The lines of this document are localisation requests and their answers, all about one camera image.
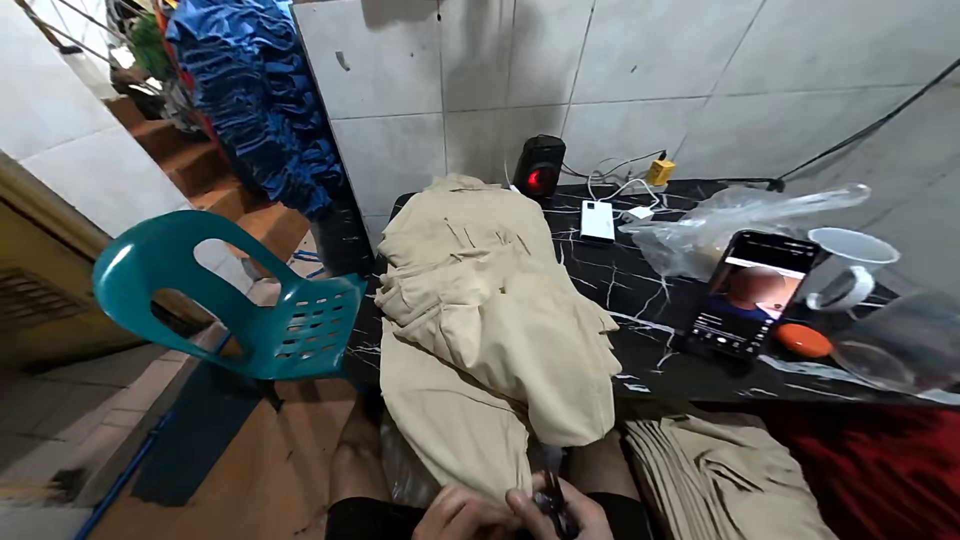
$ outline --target black marble table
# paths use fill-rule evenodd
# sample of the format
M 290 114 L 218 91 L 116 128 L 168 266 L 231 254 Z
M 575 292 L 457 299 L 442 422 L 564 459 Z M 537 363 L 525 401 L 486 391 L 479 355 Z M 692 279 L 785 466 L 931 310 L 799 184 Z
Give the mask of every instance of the black marble table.
M 675 181 L 662 195 L 664 207 L 657 220 L 677 220 L 713 193 L 726 188 L 712 181 Z M 598 196 L 609 188 L 595 187 Z M 393 215 L 412 197 L 396 201 Z M 783 366 L 809 361 L 786 351 L 775 340 L 766 352 L 769 359 L 723 361 L 677 350 L 680 334 L 706 291 L 707 285 L 690 278 L 662 278 L 643 259 L 630 236 L 617 232 L 613 245 L 597 245 L 579 239 L 580 206 L 589 199 L 584 185 L 558 187 L 544 217 L 553 234 L 557 260 L 584 296 L 604 307 L 620 326 L 610 334 L 613 353 L 623 366 L 614 382 L 622 397 L 639 399 L 684 399 L 691 401 L 735 402 L 786 400 L 797 402 L 885 403 L 942 405 L 929 399 L 877 390 L 861 384 L 815 375 L 790 373 Z M 614 209 L 649 206 L 650 196 L 617 196 Z M 386 270 L 383 257 L 377 258 L 376 273 Z M 355 380 L 379 381 L 380 310 L 373 303 L 379 281 L 373 277 L 357 314 L 357 321 L 345 353 L 345 366 Z M 879 288 L 863 306 L 844 313 L 811 312 L 794 305 L 783 318 L 804 322 L 830 335 L 894 299 L 896 295 Z M 817 362 L 836 367 L 828 358 Z

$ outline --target hanging blue clothes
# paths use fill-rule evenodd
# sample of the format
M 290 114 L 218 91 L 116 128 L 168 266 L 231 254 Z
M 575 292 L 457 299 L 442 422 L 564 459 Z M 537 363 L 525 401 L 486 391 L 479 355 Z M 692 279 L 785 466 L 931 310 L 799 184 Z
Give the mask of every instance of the hanging blue clothes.
M 289 15 L 274 0 L 181 0 L 166 37 L 228 152 L 272 201 L 317 218 L 346 180 Z

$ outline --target black shorts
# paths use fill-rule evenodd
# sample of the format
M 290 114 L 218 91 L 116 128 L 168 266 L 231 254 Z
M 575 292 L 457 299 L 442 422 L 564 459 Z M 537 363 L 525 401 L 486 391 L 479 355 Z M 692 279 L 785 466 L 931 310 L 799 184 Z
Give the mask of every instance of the black shorts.
M 603 506 L 613 538 L 653 540 L 650 520 L 643 503 L 614 493 L 588 493 Z M 426 510 L 384 503 L 366 497 L 344 499 L 330 507 L 326 515 L 326 540 L 380 540 L 410 538 Z M 530 535 L 522 531 L 517 537 Z

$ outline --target orange object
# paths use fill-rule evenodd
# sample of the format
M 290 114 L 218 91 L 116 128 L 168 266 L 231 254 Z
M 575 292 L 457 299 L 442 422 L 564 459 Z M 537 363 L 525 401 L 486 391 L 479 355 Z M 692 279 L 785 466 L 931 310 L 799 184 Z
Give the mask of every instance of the orange object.
M 827 337 L 811 327 L 786 324 L 777 328 L 777 339 L 787 349 L 798 355 L 819 358 L 833 351 L 833 344 Z

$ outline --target staircase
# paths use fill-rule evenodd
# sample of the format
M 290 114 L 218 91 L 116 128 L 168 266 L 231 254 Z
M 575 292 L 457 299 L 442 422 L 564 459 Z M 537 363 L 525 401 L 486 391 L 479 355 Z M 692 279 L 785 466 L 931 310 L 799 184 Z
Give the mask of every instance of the staircase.
M 310 230 L 310 222 L 294 209 L 256 197 L 245 189 L 211 141 L 190 140 L 169 120 L 147 120 L 127 96 L 105 105 L 150 154 L 194 209 L 222 215 L 259 240 L 280 260 L 288 260 Z M 239 258 L 249 258 L 230 246 Z M 264 277 L 271 274 L 250 261 Z

